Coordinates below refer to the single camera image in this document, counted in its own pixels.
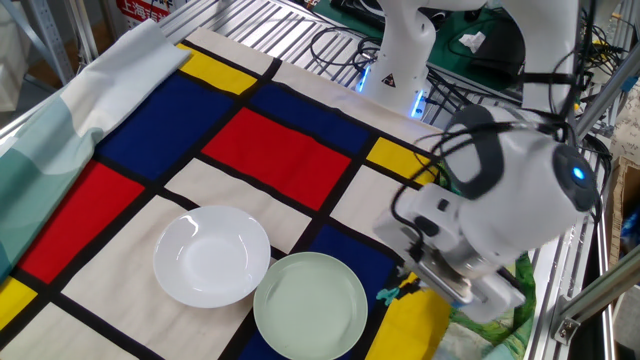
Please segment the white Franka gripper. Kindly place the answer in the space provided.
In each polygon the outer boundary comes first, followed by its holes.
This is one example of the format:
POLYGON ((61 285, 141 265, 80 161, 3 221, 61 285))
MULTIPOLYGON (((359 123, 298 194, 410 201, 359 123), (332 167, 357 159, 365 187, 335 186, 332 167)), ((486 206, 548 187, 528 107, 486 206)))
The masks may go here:
POLYGON ((488 323, 522 306, 526 296, 504 265, 492 262, 463 233, 465 199, 437 185, 400 195, 376 220, 373 232, 404 262, 397 276, 402 296, 425 288, 477 323, 488 323), (422 282, 415 282, 416 275, 422 282))

